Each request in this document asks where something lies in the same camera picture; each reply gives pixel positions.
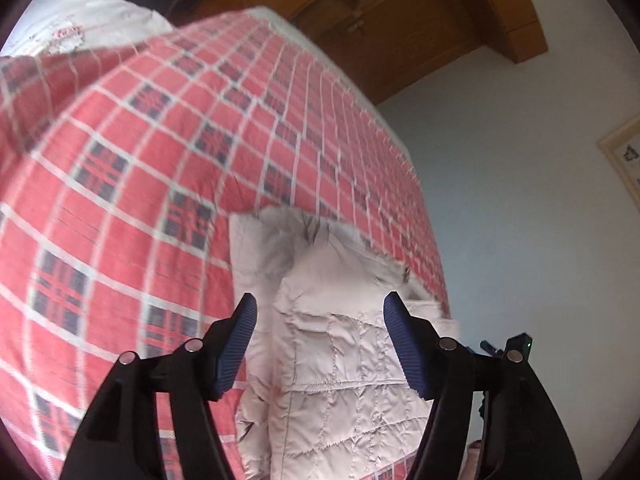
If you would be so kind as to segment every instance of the wall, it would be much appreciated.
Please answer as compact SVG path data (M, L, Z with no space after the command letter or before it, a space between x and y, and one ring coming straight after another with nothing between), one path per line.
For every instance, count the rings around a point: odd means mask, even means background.
M640 113L640 55L605 0L533 2L548 54L482 48L380 110L422 179L464 342L534 337L590 480L640 416L640 212L596 145Z

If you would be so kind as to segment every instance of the blue gripper pad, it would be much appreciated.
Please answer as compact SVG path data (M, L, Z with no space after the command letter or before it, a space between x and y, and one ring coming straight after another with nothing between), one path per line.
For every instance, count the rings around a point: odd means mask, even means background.
M391 336L402 371L409 387L426 399L426 353L420 350L411 325L411 315L397 292L390 292L385 298L383 313L386 329Z
M236 323L231 329L225 346L216 363L215 394L221 397L234 385L242 358L254 333L258 319L258 307L255 298L248 292L242 297L233 315Z

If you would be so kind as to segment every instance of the framed picture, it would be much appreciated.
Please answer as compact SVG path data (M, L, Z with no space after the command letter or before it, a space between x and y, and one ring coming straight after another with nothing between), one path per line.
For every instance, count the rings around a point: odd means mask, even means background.
M599 143L640 208L640 116Z

